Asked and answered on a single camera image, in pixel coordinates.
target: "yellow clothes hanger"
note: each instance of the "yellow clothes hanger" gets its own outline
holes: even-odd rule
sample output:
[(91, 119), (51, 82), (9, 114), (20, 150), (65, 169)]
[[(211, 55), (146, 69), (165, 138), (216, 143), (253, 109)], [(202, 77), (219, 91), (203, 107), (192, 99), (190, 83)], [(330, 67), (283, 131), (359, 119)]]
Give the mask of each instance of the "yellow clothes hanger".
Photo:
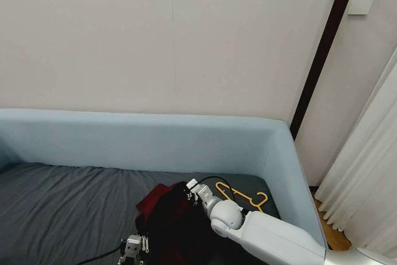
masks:
[[(229, 198), (229, 196), (226, 195), (224, 190), (219, 187), (219, 185), (224, 186), (227, 189), (230, 189), (230, 188), (225, 183), (223, 183), (221, 181), (218, 181), (217, 183), (215, 183), (215, 187), (218, 189), (218, 191), (220, 191), (220, 193), (223, 194), (228, 200), (231, 200)], [(260, 212), (263, 212), (262, 209), (261, 209), (261, 205), (263, 205), (267, 201), (267, 195), (264, 192), (257, 192), (256, 193), (257, 195), (263, 195), (265, 197), (265, 199), (262, 202), (260, 202), (259, 204), (254, 204), (254, 203), (252, 203), (252, 198), (248, 197), (247, 195), (244, 195), (242, 192), (239, 192), (239, 191), (237, 191), (236, 189), (233, 189), (233, 188), (231, 188), (231, 191), (233, 193), (235, 193), (237, 195), (240, 195), (241, 197), (247, 199), (252, 206), (258, 208)]]

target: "dark red garment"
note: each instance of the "dark red garment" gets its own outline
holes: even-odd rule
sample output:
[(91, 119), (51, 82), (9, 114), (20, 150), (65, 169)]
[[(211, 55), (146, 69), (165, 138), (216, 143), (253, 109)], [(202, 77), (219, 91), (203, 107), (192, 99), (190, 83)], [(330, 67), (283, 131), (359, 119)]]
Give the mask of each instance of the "dark red garment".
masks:
[(215, 234), (188, 192), (186, 182), (159, 184), (136, 205), (138, 233), (149, 237), (150, 265), (202, 265), (210, 259)]

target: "mattress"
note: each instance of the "mattress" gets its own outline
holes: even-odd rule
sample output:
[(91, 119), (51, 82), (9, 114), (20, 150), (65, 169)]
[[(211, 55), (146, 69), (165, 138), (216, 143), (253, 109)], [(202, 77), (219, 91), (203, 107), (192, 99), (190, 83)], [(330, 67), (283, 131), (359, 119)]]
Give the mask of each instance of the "mattress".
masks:
[[(107, 252), (136, 233), (135, 205), (159, 183), (171, 185), (213, 173), (166, 173), (115, 168), (9, 164), (0, 171), (0, 264), (76, 264)], [(250, 175), (218, 174), (280, 218), (266, 182)], [(205, 183), (215, 195), (219, 179)], [(237, 203), (257, 210), (236, 195)], [(90, 264), (117, 264), (114, 253)], [(265, 264), (220, 238), (209, 264)]]

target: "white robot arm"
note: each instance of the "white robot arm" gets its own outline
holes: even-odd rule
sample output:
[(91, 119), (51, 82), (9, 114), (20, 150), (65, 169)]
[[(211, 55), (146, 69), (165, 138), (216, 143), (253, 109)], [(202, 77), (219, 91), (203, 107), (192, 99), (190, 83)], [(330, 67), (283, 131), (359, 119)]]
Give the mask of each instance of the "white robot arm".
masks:
[(269, 265), (397, 265), (364, 249), (326, 250), (309, 233), (265, 213), (248, 212), (232, 200), (214, 196), (208, 186), (191, 180), (187, 187), (201, 198), (211, 227), (222, 237), (239, 243), (248, 253)]

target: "wooden floor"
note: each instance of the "wooden floor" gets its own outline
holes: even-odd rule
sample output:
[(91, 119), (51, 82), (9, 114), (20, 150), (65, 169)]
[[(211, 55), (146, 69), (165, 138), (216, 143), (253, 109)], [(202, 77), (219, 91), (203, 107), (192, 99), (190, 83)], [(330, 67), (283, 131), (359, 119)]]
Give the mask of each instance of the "wooden floor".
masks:
[[(314, 202), (316, 204), (316, 207), (321, 205), (321, 202), (316, 200), (313, 196)], [(350, 248), (352, 245), (350, 241), (345, 237), (345, 234), (343, 232), (339, 232), (338, 230), (333, 230), (332, 225), (327, 225), (326, 221), (323, 220), (323, 216), (325, 212), (320, 212), (318, 211), (318, 215), (321, 220), (321, 224), (323, 226), (324, 232), (325, 232), (325, 237), (327, 238), (327, 242), (330, 245), (330, 247), (334, 251), (346, 251)]]

